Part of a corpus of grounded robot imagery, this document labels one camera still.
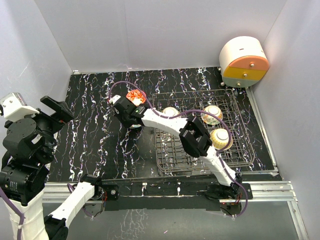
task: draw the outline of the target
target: wire rack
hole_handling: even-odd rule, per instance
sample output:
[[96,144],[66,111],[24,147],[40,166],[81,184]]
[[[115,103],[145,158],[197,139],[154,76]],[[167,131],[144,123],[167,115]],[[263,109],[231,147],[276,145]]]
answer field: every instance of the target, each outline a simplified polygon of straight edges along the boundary
[[[232,133],[233,145],[230,149],[221,152],[221,157],[229,167],[245,167],[252,164],[255,152],[250,143],[249,136],[241,117],[238,104],[231,89],[167,92],[152,95],[153,105],[158,111],[166,107],[174,107],[180,112],[190,109],[203,110],[208,105],[218,106],[223,114],[223,121]],[[208,125],[198,116],[210,133],[214,129],[223,128],[222,124]],[[178,136],[155,129],[156,164],[162,173],[185,173],[199,171],[209,173],[202,161],[189,156]]]

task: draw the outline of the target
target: metal wire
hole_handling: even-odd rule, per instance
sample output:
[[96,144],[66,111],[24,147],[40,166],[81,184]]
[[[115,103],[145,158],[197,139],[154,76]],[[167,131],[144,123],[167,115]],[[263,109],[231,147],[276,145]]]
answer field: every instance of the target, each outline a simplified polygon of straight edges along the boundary
[[[252,164],[255,152],[249,139],[244,121],[242,119],[235,95],[231,89],[167,92],[152,96],[153,105],[158,111],[166,107],[175,107],[180,112],[188,109],[203,110],[206,106],[216,105],[223,114],[223,121],[232,133],[233,144],[228,150],[222,151],[221,157],[232,168],[245,167]],[[223,128],[221,123],[208,125],[202,121],[200,113],[195,113],[209,131]],[[178,173],[198,171],[210,173],[205,165],[197,158],[189,156],[183,149],[181,141],[176,136],[159,129],[155,129],[156,163],[163,173]]]

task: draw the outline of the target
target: white wall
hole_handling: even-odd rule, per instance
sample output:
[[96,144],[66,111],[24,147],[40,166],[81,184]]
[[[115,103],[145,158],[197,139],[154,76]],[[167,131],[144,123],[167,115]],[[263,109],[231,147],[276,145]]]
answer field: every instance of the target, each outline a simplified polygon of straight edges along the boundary
[[319,239],[320,1],[288,0],[264,43],[270,69],[254,88],[281,175]]
[[263,42],[286,0],[35,0],[73,70],[219,65],[224,44]]
[[[72,71],[36,3],[2,0],[0,16],[0,98],[18,92],[28,105],[43,110],[45,95],[64,100]],[[4,123],[0,117],[0,143],[7,132]],[[0,144],[1,158],[4,153]]]

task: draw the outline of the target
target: yellow drawer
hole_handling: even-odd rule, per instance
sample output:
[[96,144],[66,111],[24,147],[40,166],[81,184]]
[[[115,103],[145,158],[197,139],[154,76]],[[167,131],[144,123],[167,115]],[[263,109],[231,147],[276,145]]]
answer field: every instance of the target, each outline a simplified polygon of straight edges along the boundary
[[266,70],[252,70],[227,66],[223,72],[223,76],[234,79],[260,80],[266,72]]

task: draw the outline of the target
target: dish rack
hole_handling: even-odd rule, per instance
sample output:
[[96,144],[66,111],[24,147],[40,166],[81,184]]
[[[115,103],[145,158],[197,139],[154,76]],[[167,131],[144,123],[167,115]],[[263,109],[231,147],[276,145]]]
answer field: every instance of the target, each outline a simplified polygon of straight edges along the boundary
[[[221,157],[231,168],[245,167],[253,163],[255,152],[250,143],[246,125],[242,119],[236,97],[231,89],[166,92],[152,95],[153,105],[158,111],[167,107],[174,107],[180,113],[198,109],[203,110],[208,105],[218,106],[223,114],[223,121],[232,133],[233,145],[230,149],[222,151]],[[205,128],[210,133],[217,128],[223,128],[222,124],[208,125],[198,116]],[[158,170],[165,174],[208,174],[208,167],[202,161],[188,155],[182,146],[180,138],[168,132],[155,129],[156,164]]]

